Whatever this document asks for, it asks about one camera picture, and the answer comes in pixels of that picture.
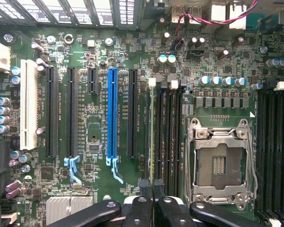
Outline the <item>black RAM slot white latch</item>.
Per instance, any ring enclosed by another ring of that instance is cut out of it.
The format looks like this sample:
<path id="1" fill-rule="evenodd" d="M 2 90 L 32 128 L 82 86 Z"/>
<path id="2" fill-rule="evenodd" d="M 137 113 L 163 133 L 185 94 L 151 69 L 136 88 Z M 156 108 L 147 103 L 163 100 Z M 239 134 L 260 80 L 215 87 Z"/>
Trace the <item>black RAM slot white latch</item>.
<path id="1" fill-rule="evenodd" d="M 176 91 L 178 89 L 178 81 L 172 80 L 169 86 L 169 96 L 168 96 L 168 111 L 169 111 L 169 131 L 168 131 L 168 139 L 169 139 L 169 147 L 168 147 L 168 155 L 169 155 L 169 170 L 168 170 L 168 195 L 176 196 L 177 195 L 177 174 L 176 174 L 176 145 L 175 145 L 175 98 Z"/>
<path id="2" fill-rule="evenodd" d="M 274 200 L 273 208 L 280 221 L 280 226 L 284 227 L 283 213 L 283 110 L 284 110 L 284 81 L 279 81 L 275 91 L 275 119 L 274 123 Z"/>

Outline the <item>green RAM module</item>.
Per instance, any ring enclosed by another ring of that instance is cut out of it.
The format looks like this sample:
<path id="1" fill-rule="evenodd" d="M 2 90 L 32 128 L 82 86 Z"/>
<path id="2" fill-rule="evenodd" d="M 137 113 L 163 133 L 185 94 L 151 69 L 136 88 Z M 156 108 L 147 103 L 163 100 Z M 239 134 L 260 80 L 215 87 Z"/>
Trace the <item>green RAM module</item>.
<path id="1" fill-rule="evenodd" d="M 145 125 L 146 125 L 146 167 L 147 177 L 153 181 L 153 156 L 154 156 L 154 89 L 156 79 L 148 79 L 147 94 L 145 96 Z"/>

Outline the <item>metal socket locking lever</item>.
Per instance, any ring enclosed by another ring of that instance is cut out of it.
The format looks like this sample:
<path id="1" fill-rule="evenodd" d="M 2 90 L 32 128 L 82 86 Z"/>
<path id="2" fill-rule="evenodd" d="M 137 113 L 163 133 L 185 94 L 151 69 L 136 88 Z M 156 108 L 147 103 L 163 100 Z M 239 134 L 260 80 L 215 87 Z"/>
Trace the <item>metal socket locking lever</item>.
<path id="1" fill-rule="evenodd" d="M 250 162 L 251 162 L 251 173 L 253 175 L 253 183 L 254 183 L 254 199 L 257 199 L 257 190 L 258 190 L 258 180 L 257 180 L 257 175 L 256 175 L 256 170 L 255 170 L 255 163 L 256 163 L 256 158 L 254 154 L 254 149 L 253 149 L 253 137 L 251 133 L 251 129 L 248 129 L 248 152 L 249 152 L 249 157 L 250 157 Z"/>
<path id="2" fill-rule="evenodd" d="M 185 158 L 184 158 L 184 197 L 186 204 L 192 203 L 192 182 L 191 182 L 191 165 L 190 165 L 190 129 L 187 128 L 185 137 Z"/>

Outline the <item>silver finned chipset heatsink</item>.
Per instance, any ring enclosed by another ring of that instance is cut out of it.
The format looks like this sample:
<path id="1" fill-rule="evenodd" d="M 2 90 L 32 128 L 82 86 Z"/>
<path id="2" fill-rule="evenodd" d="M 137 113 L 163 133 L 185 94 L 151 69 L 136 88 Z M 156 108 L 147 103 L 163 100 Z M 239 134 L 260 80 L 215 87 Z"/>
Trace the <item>silver finned chipset heatsink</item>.
<path id="1" fill-rule="evenodd" d="M 46 226 L 93 205 L 93 196 L 51 197 L 46 201 Z"/>

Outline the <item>silver CPU socket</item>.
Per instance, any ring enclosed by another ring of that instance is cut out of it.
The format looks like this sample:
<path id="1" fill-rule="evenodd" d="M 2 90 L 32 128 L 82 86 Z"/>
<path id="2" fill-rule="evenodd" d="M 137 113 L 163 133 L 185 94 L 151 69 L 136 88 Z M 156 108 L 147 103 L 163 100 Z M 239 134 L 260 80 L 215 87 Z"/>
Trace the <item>silver CPU socket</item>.
<path id="1" fill-rule="evenodd" d="M 234 205 L 244 211 L 255 200 L 247 119 L 228 127 L 203 126 L 198 118 L 188 124 L 192 203 Z"/>

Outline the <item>long black expansion slot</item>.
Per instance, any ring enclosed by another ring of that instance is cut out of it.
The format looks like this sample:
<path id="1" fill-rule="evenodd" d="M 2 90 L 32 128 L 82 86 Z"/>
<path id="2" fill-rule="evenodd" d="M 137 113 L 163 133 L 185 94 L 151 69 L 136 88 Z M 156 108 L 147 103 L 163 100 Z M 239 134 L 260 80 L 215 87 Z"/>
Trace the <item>long black expansion slot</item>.
<path id="1" fill-rule="evenodd" d="M 78 154 L 78 75 L 75 68 L 67 68 L 66 92 L 66 158 L 64 164 L 70 168 L 70 178 L 77 184 L 82 181 L 75 175 Z"/>
<path id="2" fill-rule="evenodd" d="M 46 68 L 46 155 L 55 158 L 58 151 L 58 77 L 54 67 Z"/>
<path id="3" fill-rule="evenodd" d="M 129 70 L 128 78 L 128 120 L 127 120 L 127 155 L 136 158 L 137 147 L 137 104 L 138 100 L 138 72 Z"/>

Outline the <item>blue expansion slot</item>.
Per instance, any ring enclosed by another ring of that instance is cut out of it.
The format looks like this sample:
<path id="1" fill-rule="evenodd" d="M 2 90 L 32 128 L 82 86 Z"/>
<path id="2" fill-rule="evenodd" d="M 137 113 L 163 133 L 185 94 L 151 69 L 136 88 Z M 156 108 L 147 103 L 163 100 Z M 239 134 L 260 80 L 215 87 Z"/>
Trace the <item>blue expansion slot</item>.
<path id="1" fill-rule="evenodd" d="M 117 122 L 118 122 L 118 71 L 108 69 L 108 107 L 107 107 L 107 146 L 106 165 L 111 167 L 113 178 L 120 184 L 123 179 L 118 173 L 119 156 L 117 155 Z"/>

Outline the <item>green PC motherboard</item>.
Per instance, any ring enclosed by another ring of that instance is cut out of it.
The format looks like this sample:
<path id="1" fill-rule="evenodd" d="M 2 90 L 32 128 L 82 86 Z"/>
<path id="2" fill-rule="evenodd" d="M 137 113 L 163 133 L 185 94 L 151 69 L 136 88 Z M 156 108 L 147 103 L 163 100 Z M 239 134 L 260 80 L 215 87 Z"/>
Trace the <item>green PC motherboard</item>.
<path id="1" fill-rule="evenodd" d="M 266 89 L 284 81 L 284 26 L 275 31 L 246 30 L 233 35 L 175 30 L 152 26 L 142 32 L 69 28 L 0 29 L 0 43 L 10 48 L 10 73 L 0 72 L 0 141 L 10 142 L 9 184 L 0 196 L 0 227 L 47 227 L 46 201 L 51 197 L 93 196 L 93 205 L 104 200 L 124 203 L 140 195 L 138 183 L 148 179 L 146 167 L 145 96 L 148 79 L 167 81 L 165 110 L 165 173 L 168 195 L 169 111 L 172 80 L 187 80 L 183 94 L 181 194 L 184 197 L 185 137 L 188 120 L 198 118 L 203 126 L 235 126 L 247 119 L 253 137 L 257 174 L 257 83 Z M 37 147 L 20 149 L 20 60 L 33 60 L 38 72 Z M 58 151 L 46 155 L 46 68 L 54 67 L 58 77 Z M 67 68 L 78 75 L 78 154 L 75 174 L 70 178 L 66 158 Z M 98 72 L 98 94 L 88 92 L 88 68 Z M 107 157 L 108 69 L 118 71 L 117 155 L 120 184 L 113 178 Z M 129 70 L 138 72 L 136 158 L 127 155 Z M 154 89 L 154 156 L 151 226 L 155 226 L 155 134 L 156 87 Z M 266 149 L 265 186 L 266 193 Z M 263 222 L 257 215 L 257 199 L 238 211 L 234 205 L 216 205 L 263 227 L 281 227 L 265 210 Z"/>

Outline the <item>short black expansion slot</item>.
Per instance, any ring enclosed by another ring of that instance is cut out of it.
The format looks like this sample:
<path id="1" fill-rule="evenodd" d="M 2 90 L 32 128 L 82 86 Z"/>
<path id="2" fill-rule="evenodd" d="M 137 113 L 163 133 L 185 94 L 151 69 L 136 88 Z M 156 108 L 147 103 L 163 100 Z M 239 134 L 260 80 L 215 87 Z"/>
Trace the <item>short black expansion slot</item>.
<path id="1" fill-rule="evenodd" d="M 88 92 L 98 94 L 98 72 L 96 68 L 88 68 Z"/>

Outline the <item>white PCI expansion slot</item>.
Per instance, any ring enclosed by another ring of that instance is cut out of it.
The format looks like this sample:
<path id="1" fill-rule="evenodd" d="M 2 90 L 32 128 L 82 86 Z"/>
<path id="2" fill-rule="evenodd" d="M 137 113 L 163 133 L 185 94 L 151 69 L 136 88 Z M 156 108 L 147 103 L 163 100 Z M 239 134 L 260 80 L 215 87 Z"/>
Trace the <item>white PCI expansion slot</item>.
<path id="1" fill-rule="evenodd" d="M 33 60 L 20 60 L 20 149 L 37 147 L 38 72 Z"/>

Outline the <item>silver rear port block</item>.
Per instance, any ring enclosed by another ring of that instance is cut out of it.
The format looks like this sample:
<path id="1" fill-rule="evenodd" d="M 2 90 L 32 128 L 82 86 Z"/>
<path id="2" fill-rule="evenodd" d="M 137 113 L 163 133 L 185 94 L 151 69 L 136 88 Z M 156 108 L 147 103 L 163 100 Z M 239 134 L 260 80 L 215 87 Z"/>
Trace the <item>silver rear port block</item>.
<path id="1" fill-rule="evenodd" d="M 212 0 L 209 7 L 209 19 L 222 22 L 235 19 L 247 11 L 247 5 L 240 0 Z"/>

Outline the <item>metal PC case frame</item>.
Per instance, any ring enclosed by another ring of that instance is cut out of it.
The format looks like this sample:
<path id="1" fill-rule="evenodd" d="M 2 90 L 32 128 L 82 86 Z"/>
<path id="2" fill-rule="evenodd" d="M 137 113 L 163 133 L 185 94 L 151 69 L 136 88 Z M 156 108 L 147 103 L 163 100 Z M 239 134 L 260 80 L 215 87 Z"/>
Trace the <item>metal PC case frame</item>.
<path id="1" fill-rule="evenodd" d="M 142 29 L 148 0 L 0 0 L 0 24 Z"/>

